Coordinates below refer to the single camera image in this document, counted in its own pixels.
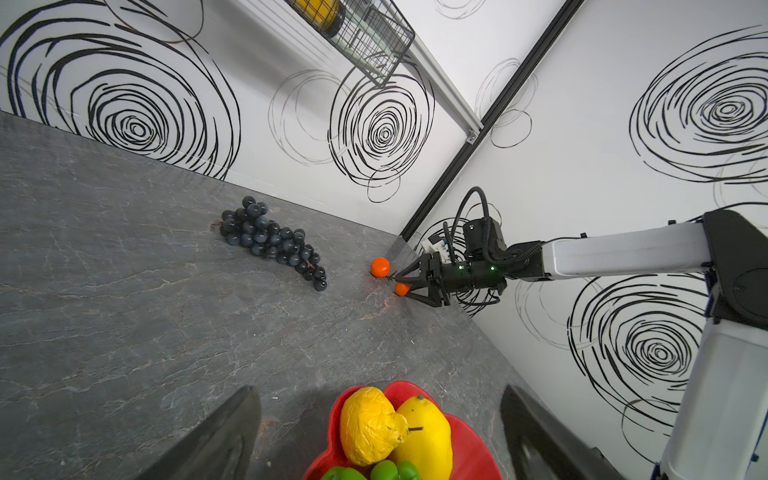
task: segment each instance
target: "gray marble countertop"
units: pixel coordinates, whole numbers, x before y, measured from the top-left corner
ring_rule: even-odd
[[[238,387],[249,478],[301,478],[354,385],[414,382],[513,478],[498,403],[523,382],[456,307],[393,295],[393,235],[264,195],[329,270],[316,292],[211,226],[244,188],[0,114],[0,478],[133,478]]]

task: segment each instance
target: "metal wire basket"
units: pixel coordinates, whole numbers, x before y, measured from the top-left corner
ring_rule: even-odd
[[[286,0],[373,83],[383,86],[415,36],[392,0]]]

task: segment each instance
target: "grapes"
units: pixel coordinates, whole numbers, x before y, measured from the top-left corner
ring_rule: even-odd
[[[292,266],[315,290],[328,287],[325,267],[319,266],[320,254],[306,242],[302,228],[295,231],[268,220],[269,211],[264,202],[256,202],[250,195],[243,198],[243,206],[221,212],[219,234],[229,245],[250,249],[255,257],[273,258],[278,263]]]
[[[237,229],[237,222],[233,218],[227,218],[222,225],[227,232],[234,232]]]
[[[267,240],[269,240],[269,237],[264,230],[257,230],[253,235],[253,241],[256,243],[266,243]]]
[[[266,227],[266,233],[270,236],[280,233],[280,225],[276,222],[270,221],[270,224]]]
[[[258,230],[266,230],[266,228],[270,225],[270,221],[266,219],[266,217],[258,217],[255,222],[256,228]]]
[[[253,246],[253,236],[250,233],[243,233],[240,235],[240,245],[246,248],[251,248]]]
[[[248,205],[248,208],[245,209],[245,212],[248,214],[248,217],[251,217],[253,219],[261,217],[261,205],[259,204]]]
[[[295,232],[293,232],[293,242],[294,243],[304,243],[304,237],[305,237],[304,230],[301,228],[297,228]]]

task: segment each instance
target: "black frame edge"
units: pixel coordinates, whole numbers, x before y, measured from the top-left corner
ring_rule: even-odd
[[[536,45],[534,45],[531,52],[528,53],[528,56],[525,57],[525,60],[520,64],[518,70],[506,84],[502,94],[498,96],[493,105],[491,105],[491,108],[488,109],[488,112],[482,118],[483,128],[480,131],[477,140],[475,140],[475,143],[464,143],[464,145],[462,145],[462,148],[448,165],[448,168],[445,169],[439,180],[437,180],[435,186],[432,187],[427,194],[427,197],[422,204],[419,205],[419,208],[413,214],[411,219],[408,220],[405,228],[402,229],[400,236],[406,242],[411,239],[416,232],[416,229],[419,228],[419,225],[427,218],[429,212],[435,207],[438,200],[440,200],[440,197],[442,197],[451,182],[453,182],[453,179],[456,178],[459,171],[461,171],[472,154],[475,153],[475,150],[480,146],[485,135],[491,131],[498,118],[504,113],[507,104],[518,93],[520,88],[522,88],[525,81],[528,80],[528,77],[531,76],[538,66],[539,62],[557,41],[558,37],[565,30],[565,27],[568,26],[568,23],[571,21],[579,7],[581,7],[582,3],[584,3],[584,0],[566,0],[563,6],[560,7],[560,10],[554,16],[549,26],[544,30],[544,33],[538,39]]]

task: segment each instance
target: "fruit bowl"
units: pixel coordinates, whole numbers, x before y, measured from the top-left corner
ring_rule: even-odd
[[[307,469],[303,480],[320,480],[326,472],[333,467],[352,467],[366,475],[371,467],[358,467],[347,460],[339,437],[339,423],[341,422],[341,408],[344,402],[362,386],[353,386],[342,393],[331,408],[331,417],[328,421],[328,449],[315,458]],[[440,405],[420,387],[398,380],[390,383],[384,389],[384,396],[389,399],[397,410],[407,399],[417,395],[424,395],[427,400]],[[459,417],[446,415],[451,426],[451,443],[453,445],[453,471],[451,480],[502,480],[502,473],[493,459],[488,447],[480,439],[477,433]]]

